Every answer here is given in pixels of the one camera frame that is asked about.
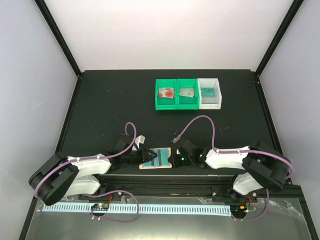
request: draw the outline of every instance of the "black tabletop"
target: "black tabletop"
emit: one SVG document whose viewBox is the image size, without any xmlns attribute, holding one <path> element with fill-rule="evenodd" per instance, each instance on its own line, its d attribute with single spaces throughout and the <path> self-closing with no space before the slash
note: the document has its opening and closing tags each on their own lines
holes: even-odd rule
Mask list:
<svg viewBox="0 0 320 240">
<path fill-rule="evenodd" d="M 155 109 L 156 79 L 218 78 L 222 94 L 220 110 Z M 240 148 L 254 141 L 273 146 L 250 70 L 87 70 L 67 128 L 62 151 L 69 156 L 89 156 L 113 147 L 127 122 L 146 137 L 149 148 L 170 147 L 185 125 L 207 115 L 216 128 L 215 146 Z M 199 147 L 211 145 L 212 127 L 198 119 L 186 138 Z M 139 170 L 138 166 L 113 172 L 125 175 L 234 175 L 234 169 L 166 168 Z"/>
</svg>

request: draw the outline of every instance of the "gray wall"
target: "gray wall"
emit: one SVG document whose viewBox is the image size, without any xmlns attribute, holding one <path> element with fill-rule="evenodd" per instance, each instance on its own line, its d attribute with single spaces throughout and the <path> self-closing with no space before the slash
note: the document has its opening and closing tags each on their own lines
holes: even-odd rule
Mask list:
<svg viewBox="0 0 320 240">
<path fill-rule="evenodd" d="M 320 234 L 320 1 L 305 0 L 261 76 L 295 184 Z"/>
<path fill-rule="evenodd" d="M 32 0 L 0 4 L 0 239 L 18 239 L 31 174 L 53 153 L 76 83 Z"/>
</svg>

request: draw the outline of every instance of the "plastic container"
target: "plastic container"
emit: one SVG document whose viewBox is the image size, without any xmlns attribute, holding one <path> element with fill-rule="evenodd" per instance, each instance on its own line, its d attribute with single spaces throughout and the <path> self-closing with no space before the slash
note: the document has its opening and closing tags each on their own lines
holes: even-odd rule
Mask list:
<svg viewBox="0 0 320 240">
<path fill-rule="evenodd" d="M 159 97 L 159 88 L 174 88 L 174 97 Z M 176 79 L 156 79 L 155 80 L 155 109 L 156 110 L 176 110 L 178 102 Z"/>
<path fill-rule="evenodd" d="M 180 89 L 194 89 L 194 97 L 179 96 Z M 176 80 L 177 109 L 198 110 L 200 104 L 199 85 L 196 78 L 178 78 Z"/>
<path fill-rule="evenodd" d="M 221 109 L 222 95 L 218 78 L 198 78 L 199 109 Z M 201 88 L 213 88 L 214 96 L 205 96 Z"/>
</svg>

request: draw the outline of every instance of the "white wall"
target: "white wall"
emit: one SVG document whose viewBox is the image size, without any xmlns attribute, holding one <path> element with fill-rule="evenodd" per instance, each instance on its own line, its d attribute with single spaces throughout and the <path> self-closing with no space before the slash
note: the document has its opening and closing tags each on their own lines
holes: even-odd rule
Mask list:
<svg viewBox="0 0 320 240">
<path fill-rule="evenodd" d="M 82 71 L 255 71 L 292 1 L 46 0 Z"/>
<path fill-rule="evenodd" d="M 0 4 L 0 239 L 18 239 L 29 177 L 54 153 L 76 76 L 32 0 Z"/>
<path fill-rule="evenodd" d="M 261 76 L 294 183 L 320 234 L 320 1 L 306 0 Z"/>
</svg>

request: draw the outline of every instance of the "black metal frame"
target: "black metal frame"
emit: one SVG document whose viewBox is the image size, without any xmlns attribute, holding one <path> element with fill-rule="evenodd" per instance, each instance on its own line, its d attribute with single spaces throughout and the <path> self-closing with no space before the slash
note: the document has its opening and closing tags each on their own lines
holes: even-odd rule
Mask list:
<svg viewBox="0 0 320 240">
<path fill-rule="evenodd" d="M 71 120 L 71 116 L 73 113 L 73 109 L 77 100 L 77 96 L 79 93 L 79 89 L 81 87 L 82 82 L 82 72 L 79 69 L 76 60 L 74 59 L 66 41 L 64 40 L 64 37 L 62 36 L 53 16 L 51 15 L 46 3 L 44 0 L 34 0 L 36 4 L 38 5 L 43 17 L 45 18 L 47 24 L 49 25 L 50 29 L 52 30 L 53 35 L 55 36 L 56 40 L 58 41 L 62 51 L 64 52 L 66 58 L 68 59 L 70 65 L 72 66 L 74 73 L 77 75 L 78 80 L 72 95 L 72 99 L 70 101 L 70 105 L 68 108 L 68 112 L 62 127 L 62 131 L 58 140 L 58 144 L 56 147 L 56 152 L 61 151 L 62 146 L 64 144 L 64 140 L 66 137 L 66 133 L 68 130 L 68 126 Z M 293 0 L 292 5 L 290 6 L 287 14 L 285 15 L 280 27 L 278 28 L 274 38 L 272 39 L 272 42 L 270 43 L 266 53 L 264 54 L 258 68 L 256 69 L 253 79 L 255 82 L 256 90 L 260 99 L 261 107 L 264 113 L 264 117 L 269 129 L 269 133 L 272 139 L 273 147 L 276 151 L 279 153 L 283 153 L 281 149 L 281 145 L 279 142 L 279 138 L 268 108 L 268 104 L 266 101 L 266 97 L 263 91 L 263 88 L 260 83 L 260 75 L 263 72 L 264 68 L 268 64 L 272 54 L 274 53 L 275 49 L 277 48 L 279 42 L 281 41 L 282 37 L 284 36 L 286 30 L 288 29 L 290 23 L 292 22 L 293 18 L 295 17 L 296 13 L 298 12 L 300 6 L 302 5 L 304 0 Z M 202 176 L 201 178 L 196 176 L 189 176 L 186 180 L 185 177 L 182 176 L 112 176 L 112 175 L 103 175 L 100 178 L 101 181 L 108 182 L 108 185 L 111 188 L 119 189 L 119 188 L 134 188 L 136 191 L 140 192 L 145 191 L 146 188 L 144 185 L 151 184 L 152 185 L 152 191 L 150 191 L 150 188 L 147 190 L 149 193 L 154 193 L 155 195 L 170 195 L 172 192 L 170 190 L 174 189 L 174 191 L 177 194 L 184 194 L 185 191 L 183 190 L 184 187 L 187 188 L 187 191 L 190 193 L 195 189 L 199 189 L 200 186 L 207 186 L 207 188 L 203 188 L 202 191 L 196 191 L 195 194 L 201 194 L 201 196 L 209 196 L 211 194 L 211 188 L 209 186 L 214 185 L 227 185 L 229 184 L 230 177 L 212 177 L 212 176 Z M 265 197 L 266 192 L 264 190 L 258 190 L 257 194 L 259 197 Z M 304 194 L 302 192 L 302 189 L 298 185 L 292 185 L 291 180 L 283 186 L 283 190 L 278 193 L 270 193 L 271 198 L 298 198 L 300 205 L 302 207 L 302 211 L 305 217 L 305 220 L 307 222 L 307 226 L 311 235 L 311 238 L 313 240 L 318 240 L 318 235 L 315 229 L 315 226 L 313 224 L 310 211 L 308 209 Z M 25 239 L 27 236 L 28 228 L 35 210 L 37 204 L 37 200 L 33 198 L 31 202 L 30 209 L 28 211 L 28 214 L 26 216 L 25 223 L 23 225 L 20 238 L 21 240 Z"/>
</svg>

